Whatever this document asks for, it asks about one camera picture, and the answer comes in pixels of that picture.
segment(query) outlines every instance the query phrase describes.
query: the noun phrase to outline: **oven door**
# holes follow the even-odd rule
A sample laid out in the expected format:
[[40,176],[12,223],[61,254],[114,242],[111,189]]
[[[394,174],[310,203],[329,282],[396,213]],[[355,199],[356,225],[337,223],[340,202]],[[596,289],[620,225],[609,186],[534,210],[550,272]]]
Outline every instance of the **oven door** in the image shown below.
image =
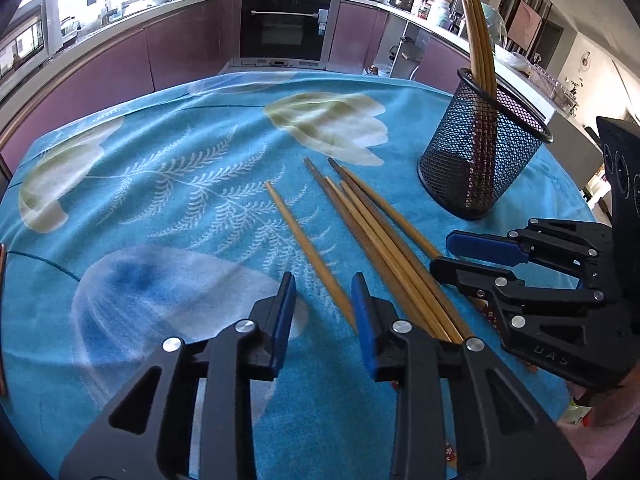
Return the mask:
[[331,0],[242,0],[240,57],[322,60]]

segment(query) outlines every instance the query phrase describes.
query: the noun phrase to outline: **blue gripper pad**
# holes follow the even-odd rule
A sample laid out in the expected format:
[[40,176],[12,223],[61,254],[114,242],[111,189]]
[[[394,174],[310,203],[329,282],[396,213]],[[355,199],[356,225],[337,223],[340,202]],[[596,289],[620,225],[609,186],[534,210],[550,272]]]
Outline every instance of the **blue gripper pad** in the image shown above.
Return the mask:
[[364,280],[364,275],[358,272],[351,280],[351,306],[358,327],[360,351],[365,369],[373,380],[378,375],[378,361],[376,359],[376,333],[372,324],[373,301]]
[[447,249],[458,257],[473,258],[508,267],[515,267],[517,264],[525,264],[529,261],[529,255],[515,241],[462,231],[449,233]]
[[289,332],[291,330],[291,321],[293,320],[293,310],[296,306],[296,279],[293,274],[286,272],[278,294],[273,300],[273,307],[278,309],[278,317],[276,318],[271,335],[271,363],[270,367],[274,377],[278,376],[279,371],[284,365],[284,357],[287,352],[287,344],[289,343]]

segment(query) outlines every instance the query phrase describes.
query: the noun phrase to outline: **oven handle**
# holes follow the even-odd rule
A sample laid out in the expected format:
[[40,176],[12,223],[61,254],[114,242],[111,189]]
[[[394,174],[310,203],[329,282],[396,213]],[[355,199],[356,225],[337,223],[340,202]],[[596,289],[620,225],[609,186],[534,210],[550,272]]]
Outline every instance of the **oven handle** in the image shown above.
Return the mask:
[[279,14],[281,16],[306,16],[308,18],[318,18],[319,14],[317,12],[313,14],[305,14],[303,12],[270,12],[270,11],[261,11],[261,10],[252,10],[252,15],[256,14]]

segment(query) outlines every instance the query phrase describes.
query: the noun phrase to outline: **table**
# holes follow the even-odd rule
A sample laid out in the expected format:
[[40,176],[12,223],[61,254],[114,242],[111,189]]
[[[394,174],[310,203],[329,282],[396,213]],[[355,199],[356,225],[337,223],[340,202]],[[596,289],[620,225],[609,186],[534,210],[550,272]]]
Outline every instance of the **table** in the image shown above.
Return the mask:
[[[503,235],[532,217],[593,221],[545,148],[481,221],[437,206],[415,168],[449,101],[404,80],[238,73],[156,92],[37,140],[0,205],[9,249],[2,406],[49,473],[154,346],[215,335],[290,270],[298,304],[286,364],[274,383],[252,389],[258,474],[387,478],[395,394],[369,380],[356,336],[264,183],[287,200],[345,290],[361,271],[372,295],[390,300],[304,156],[325,174],[327,155],[347,164],[444,254],[453,229]],[[575,286],[532,265],[515,272],[529,285]],[[564,383],[529,373],[464,298],[447,293],[558,418]],[[447,423],[450,433],[450,415]]]

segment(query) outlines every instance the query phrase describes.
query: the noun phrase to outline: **ceiling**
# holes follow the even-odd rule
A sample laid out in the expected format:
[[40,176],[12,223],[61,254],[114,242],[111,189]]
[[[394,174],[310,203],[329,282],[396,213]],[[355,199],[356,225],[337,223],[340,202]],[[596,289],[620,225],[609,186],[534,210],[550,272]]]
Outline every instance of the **ceiling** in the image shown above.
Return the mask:
[[622,0],[551,0],[578,32],[640,80],[640,27]]

